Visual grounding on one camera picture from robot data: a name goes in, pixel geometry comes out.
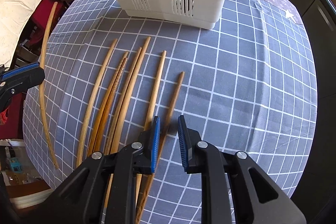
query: metal screw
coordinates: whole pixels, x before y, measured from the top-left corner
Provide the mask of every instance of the metal screw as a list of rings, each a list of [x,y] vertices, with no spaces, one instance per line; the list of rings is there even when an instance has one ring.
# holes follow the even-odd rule
[[[237,157],[240,158],[240,159],[242,159],[242,160],[244,160],[244,159],[247,158],[247,154],[245,152],[243,152],[243,151],[239,151],[237,153]]]
[[[95,153],[93,153],[92,154],[92,156],[91,156],[94,160],[98,160],[98,159],[100,159],[101,157],[102,157],[102,154],[100,153],[100,152],[95,152]]]
[[[207,148],[208,147],[208,143],[205,142],[205,141],[199,141],[197,143],[197,146],[200,147],[200,148]]]
[[[141,147],[142,147],[142,143],[140,143],[140,142],[132,143],[132,148],[134,148],[134,149],[140,149]]]

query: curved wooden stick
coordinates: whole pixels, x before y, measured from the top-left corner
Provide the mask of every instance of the curved wooden stick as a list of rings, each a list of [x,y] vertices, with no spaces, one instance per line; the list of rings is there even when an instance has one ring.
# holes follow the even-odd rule
[[[120,61],[120,64],[119,66],[117,67],[113,77],[112,77],[112,80],[107,88],[107,91],[105,93],[105,96],[103,98],[103,101],[101,102],[101,106],[100,106],[100,109],[98,111],[98,115],[96,117],[96,120],[94,122],[94,126],[93,126],[93,130],[92,130],[92,133],[91,133],[91,136],[90,136],[90,142],[89,142],[89,147],[87,149],[87,153],[86,153],[86,156],[88,157],[89,155],[91,155],[94,151],[94,148],[95,148],[95,141],[96,141],[96,138],[97,138],[97,133],[98,133],[98,129],[99,129],[99,125],[100,125],[100,121],[101,121],[101,118],[103,116],[103,112],[104,112],[104,109],[105,109],[105,106],[106,106],[106,103],[108,101],[108,98],[109,98],[109,95],[111,93],[111,90],[113,88],[113,85],[114,85],[114,82],[116,80],[116,77],[117,77],[117,74],[118,74],[118,71],[120,70],[120,67],[122,65],[122,62],[123,62],[123,59],[127,56],[128,52],[125,52],[124,53],[124,56],[122,57],[121,61]]]
[[[145,126],[144,126],[144,129],[143,129],[144,131],[149,130],[151,128],[151,125],[152,125],[156,99],[157,99],[157,96],[158,96],[160,81],[161,81],[161,76],[162,76],[162,71],[163,71],[163,66],[165,64],[165,59],[166,59],[166,53],[167,53],[166,51],[162,52],[159,67],[157,68],[157,73],[156,73],[156,78],[155,78],[155,82],[154,82],[154,86],[153,86],[152,96],[151,96],[151,100],[149,102],[146,122],[145,122]],[[137,200],[138,200],[138,196],[139,196],[141,178],[142,178],[142,174],[137,174],[137,176],[136,176],[135,204],[137,204]]]
[[[120,78],[123,74],[123,71],[124,71],[124,68],[125,68],[125,65],[126,65],[126,62],[127,62],[127,58],[123,58],[122,61],[123,62],[121,64],[121,67],[120,67],[119,71],[115,72],[117,74],[117,77],[116,77],[115,82],[112,86],[111,93],[110,93],[109,98],[107,100],[105,110],[103,112],[103,116],[102,116],[102,119],[100,121],[98,134],[97,134],[97,137],[96,137],[96,142],[94,144],[94,151],[99,151],[100,150],[100,145],[101,145],[101,140],[103,138],[105,125],[106,125],[107,119],[109,117],[110,109],[111,109],[114,97],[116,95],[116,91],[117,91],[117,88],[118,88],[118,85],[119,85],[119,82],[120,82]]]
[[[160,142],[159,142],[159,151],[158,151],[158,154],[157,154],[157,164],[156,164],[156,166],[159,165],[159,160],[160,160],[160,157],[162,155],[163,147],[164,147],[164,144],[165,144],[165,141],[166,141],[170,120],[173,116],[174,108],[175,108],[177,99],[179,98],[179,92],[180,92],[180,89],[181,89],[183,78],[184,78],[184,71],[181,72],[181,74],[178,78],[177,86],[175,88],[172,100],[170,102],[170,106],[169,106],[169,109],[168,109],[168,113],[167,113],[167,116],[166,116],[163,131],[162,131],[162,137],[160,138]],[[140,223],[142,213],[143,213],[143,210],[145,209],[145,205],[146,205],[147,198],[148,198],[148,195],[149,195],[149,191],[151,189],[151,186],[152,186],[152,183],[153,183],[153,180],[154,180],[154,175],[155,174],[152,174],[152,175],[149,175],[147,177],[146,186],[145,186],[145,189],[143,191],[138,210],[136,212],[135,224]]]
[[[41,48],[41,59],[40,59],[40,67],[44,69],[44,64],[45,64],[45,55],[47,52],[47,44],[48,44],[48,38],[49,38],[49,33],[50,33],[50,28],[51,24],[53,23],[53,18],[55,14],[55,10],[57,7],[57,2],[54,2],[54,5],[51,8],[51,12],[47,21],[47,26],[44,31],[44,36],[43,36],[43,41],[42,41],[42,48]],[[45,102],[44,102],[44,82],[39,85],[39,99],[40,99],[40,109],[41,109],[41,118],[42,118],[42,125],[44,129],[44,134],[45,134],[45,139],[47,141],[47,145],[49,148],[49,152],[51,155],[51,160],[55,167],[59,169],[58,162],[56,160],[55,152],[53,149],[53,145],[51,143],[50,139],[50,133],[48,130],[48,123],[47,123],[47,115],[45,111]]]
[[[115,132],[114,132],[114,137],[113,137],[113,142],[112,142],[110,154],[118,152],[121,131],[122,131],[123,126],[124,126],[124,121],[125,121],[128,105],[129,105],[129,102],[130,102],[130,99],[131,99],[131,96],[132,96],[132,92],[133,92],[133,88],[134,88],[135,82],[137,80],[139,70],[140,70],[140,67],[141,67],[141,64],[142,64],[142,61],[143,61],[143,58],[145,56],[145,53],[146,53],[146,50],[147,50],[147,47],[148,47],[148,44],[149,44],[150,40],[151,40],[151,37],[147,37],[147,39],[146,39],[146,41],[145,41],[145,43],[142,47],[142,50],[141,50],[141,53],[139,55],[138,61],[135,65],[134,71],[132,73],[131,80],[128,84],[127,91],[126,91],[126,94],[125,94],[125,98],[124,98],[124,101],[123,101],[123,105],[120,109],[118,122],[117,122],[117,125],[115,127]],[[110,176],[110,180],[109,180],[109,184],[108,184],[108,188],[107,188],[107,192],[106,192],[106,196],[105,196],[105,207],[106,208],[107,208],[107,204],[109,202],[112,180],[113,180],[113,174]]]
[[[115,47],[116,43],[117,43],[117,39],[114,39],[112,44],[111,44],[111,47],[110,47],[109,51],[107,52],[107,54],[105,56],[105,60],[104,60],[103,64],[101,65],[101,68],[100,68],[100,71],[98,73],[96,82],[95,82],[95,84],[93,86],[93,89],[92,89],[90,100],[89,100],[88,106],[86,108],[86,112],[85,112],[85,116],[84,116],[84,120],[83,120],[82,131],[81,131],[80,136],[79,136],[76,167],[80,166],[80,164],[83,161],[84,143],[85,143],[87,128],[89,126],[91,112],[92,112],[92,109],[93,109],[93,104],[95,103],[95,99],[96,99],[96,96],[97,96],[98,88],[100,86],[100,82],[103,78],[105,68],[106,68],[107,64],[109,63],[110,57],[112,55],[112,52],[114,50],[114,47]]]
[[[110,130],[109,130],[109,133],[108,133],[108,136],[107,136],[107,141],[106,141],[105,148],[104,148],[104,154],[105,155],[110,154],[110,150],[111,150],[111,146],[112,146],[112,141],[113,141],[113,136],[114,136],[114,132],[115,132],[115,129],[116,129],[117,122],[118,122],[119,114],[120,114],[120,109],[121,109],[121,107],[123,105],[125,94],[126,94],[126,91],[127,91],[127,87],[128,87],[128,84],[129,84],[129,82],[131,80],[132,73],[134,71],[135,65],[137,64],[137,61],[139,59],[141,50],[142,50],[142,47],[139,47],[138,51],[136,52],[136,55],[135,55],[135,57],[133,59],[131,68],[129,69],[129,72],[128,72],[128,75],[127,75],[127,78],[126,78],[126,81],[125,81],[125,84],[124,84],[124,88],[123,88],[123,90],[121,92],[121,96],[119,98],[117,108],[115,109],[113,120],[112,120],[112,124],[110,126]]]

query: table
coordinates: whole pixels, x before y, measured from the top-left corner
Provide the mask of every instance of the table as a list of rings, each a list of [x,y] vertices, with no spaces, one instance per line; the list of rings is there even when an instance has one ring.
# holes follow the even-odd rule
[[[200,176],[187,175],[181,166],[176,134],[180,114],[203,140],[220,150],[247,151],[291,196],[307,162],[317,112],[314,61],[300,22],[286,0],[225,0],[213,30],[130,18],[116,0],[75,0],[51,34],[46,57],[46,111],[60,170],[49,157],[37,88],[29,90],[24,110],[28,155],[47,183],[57,187],[75,166],[87,102],[112,40],[119,39],[88,135],[122,54],[130,51],[132,61],[149,35],[120,147],[136,140],[143,129],[163,50],[167,58],[155,110],[163,120],[182,70],[185,78],[142,220],[155,224],[201,220]]]

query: red fabric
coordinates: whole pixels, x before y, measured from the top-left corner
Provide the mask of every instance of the red fabric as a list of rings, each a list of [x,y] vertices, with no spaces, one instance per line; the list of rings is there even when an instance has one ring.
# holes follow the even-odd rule
[[[7,122],[8,119],[8,107],[0,113],[0,126],[2,126],[3,124],[5,124]]]
[[[4,125],[0,126],[0,140],[18,138],[19,125],[21,124],[20,108],[22,100],[22,93],[16,94],[12,97],[12,102],[8,107],[7,121]]]
[[[55,10],[55,15],[57,15],[63,5],[60,0],[41,0],[34,13],[31,15],[32,21],[37,25],[37,27],[42,29],[43,32],[47,26],[51,8],[53,7],[55,1],[58,2]]]
[[[36,24],[37,30],[29,40],[29,46],[35,45],[43,39],[48,18],[55,1],[58,2],[58,4],[54,18],[57,18],[62,8],[64,8],[64,4],[60,0],[41,0],[34,13],[31,15],[31,20]]]

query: cabinet handle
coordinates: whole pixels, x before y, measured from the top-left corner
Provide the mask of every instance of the cabinet handle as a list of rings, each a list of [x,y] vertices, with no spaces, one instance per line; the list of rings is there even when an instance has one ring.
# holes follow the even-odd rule
[[[334,30],[334,28],[331,26],[330,21],[328,20],[328,18],[326,17],[325,13],[322,11],[322,9],[320,8],[320,6],[317,5],[317,9],[320,12],[321,16],[323,17],[325,23],[329,26],[330,30]]]

